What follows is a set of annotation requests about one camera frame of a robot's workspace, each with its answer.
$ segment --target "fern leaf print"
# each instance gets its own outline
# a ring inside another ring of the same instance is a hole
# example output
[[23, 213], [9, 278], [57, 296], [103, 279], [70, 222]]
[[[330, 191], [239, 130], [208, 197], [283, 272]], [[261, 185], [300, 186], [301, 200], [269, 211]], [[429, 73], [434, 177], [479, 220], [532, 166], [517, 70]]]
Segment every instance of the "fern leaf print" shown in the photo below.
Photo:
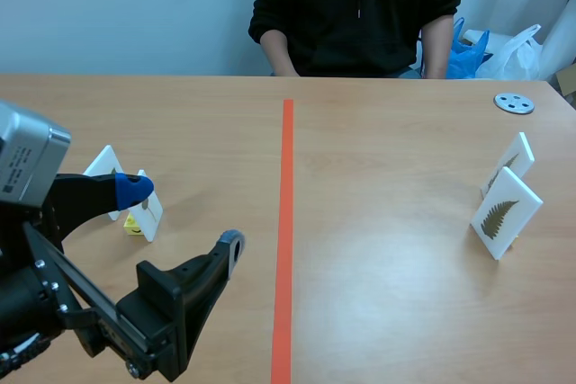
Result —
[[516, 153], [513, 157], [510, 158], [510, 160], [504, 164], [504, 166], [507, 166], [508, 168], [510, 168], [512, 166], [512, 164], [514, 164], [514, 161], [516, 161], [516, 158], [518, 157], [518, 153]]
[[[508, 162], [506, 164], [504, 164], [502, 167], [506, 166], [508, 168], [510, 168], [512, 166], [512, 164], [514, 164], [514, 161], [516, 161], [516, 158], [518, 157], [519, 153], [516, 153], [513, 157], [511, 157]], [[488, 190], [486, 192], [488, 192], [490, 190], [490, 188], [492, 187], [492, 185], [494, 184], [494, 182], [496, 181], [496, 177], [498, 177], [498, 174], [500, 174], [500, 170], [498, 170], [496, 172], [496, 174], [494, 175], [494, 177], [491, 178], [491, 180], [488, 182]]]
[[503, 201], [492, 207], [484, 221], [481, 223], [481, 228], [484, 234], [494, 240], [494, 237], [498, 235], [500, 228], [502, 227], [502, 223], [504, 223], [504, 218], [510, 209], [512, 209], [512, 207], [517, 203], [518, 201]]

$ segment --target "person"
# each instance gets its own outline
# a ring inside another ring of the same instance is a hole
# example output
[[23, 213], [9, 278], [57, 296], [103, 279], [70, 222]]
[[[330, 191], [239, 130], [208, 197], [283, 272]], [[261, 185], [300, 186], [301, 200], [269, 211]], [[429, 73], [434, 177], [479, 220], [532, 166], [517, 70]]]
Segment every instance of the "person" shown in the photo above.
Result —
[[460, 0], [256, 0], [248, 29], [277, 76], [446, 78]]

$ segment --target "small yellow toy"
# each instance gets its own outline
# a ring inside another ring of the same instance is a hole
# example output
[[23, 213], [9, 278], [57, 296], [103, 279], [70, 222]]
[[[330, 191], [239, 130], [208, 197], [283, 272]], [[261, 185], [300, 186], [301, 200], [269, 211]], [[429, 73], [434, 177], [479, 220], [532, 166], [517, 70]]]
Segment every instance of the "small yellow toy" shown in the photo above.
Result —
[[136, 219], [129, 213], [128, 218], [126, 218], [126, 222], [124, 222], [124, 229], [130, 236], [144, 236], [142, 230], [140, 229]]

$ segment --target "wooden table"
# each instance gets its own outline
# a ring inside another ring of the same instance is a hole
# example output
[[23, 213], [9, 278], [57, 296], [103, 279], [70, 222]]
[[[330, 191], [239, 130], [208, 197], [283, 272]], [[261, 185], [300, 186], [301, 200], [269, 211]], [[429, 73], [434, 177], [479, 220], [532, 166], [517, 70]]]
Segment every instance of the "wooden table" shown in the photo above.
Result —
[[[500, 92], [527, 95], [535, 112], [499, 110]], [[136, 286], [141, 260], [167, 269], [226, 228], [247, 235], [178, 382], [270, 382], [286, 98], [292, 382], [574, 380], [576, 112], [545, 83], [0, 76], [0, 98], [71, 129], [63, 172], [83, 172], [112, 144], [124, 170], [155, 181], [165, 216], [153, 244], [105, 218], [65, 242], [114, 300]], [[536, 158], [525, 181], [544, 206], [498, 263], [469, 222], [519, 131]], [[5, 380], [131, 382], [115, 354], [92, 360], [72, 333]]]

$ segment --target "standing card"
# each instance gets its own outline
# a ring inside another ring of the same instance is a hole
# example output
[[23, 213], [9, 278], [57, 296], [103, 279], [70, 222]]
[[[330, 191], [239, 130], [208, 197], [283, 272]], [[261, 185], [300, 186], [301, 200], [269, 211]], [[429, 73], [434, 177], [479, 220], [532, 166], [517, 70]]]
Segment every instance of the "standing card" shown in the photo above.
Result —
[[506, 153], [500, 158], [498, 164], [494, 171], [490, 174], [490, 177], [486, 180], [486, 183], [482, 186], [481, 192], [482, 197], [486, 197], [486, 194], [496, 182], [499, 172], [503, 167], [508, 167], [515, 175], [522, 178], [528, 169], [534, 163], [534, 155], [532, 154], [532, 149], [528, 144], [528, 140], [524, 132], [518, 133], [518, 135], [508, 147]]
[[[144, 170], [138, 171], [138, 175], [147, 177]], [[156, 192], [151, 193], [141, 204], [130, 207], [130, 214], [136, 220], [136, 224], [149, 242], [154, 240], [163, 212], [164, 210]]]
[[542, 200], [505, 166], [474, 215], [472, 226], [499, 260], [540, 206]]
[[[94, 177], [96, 175], [116, 174], [123, 173], [120, 162], [112, 149], [112, 146], [107, 145], [100, 155], [94, 160], [90, 166], [84, 171], [84, 175]], [[111, 220], [116, 220], [120, 216], [119, 211], [111, 211], [108, 213]]]

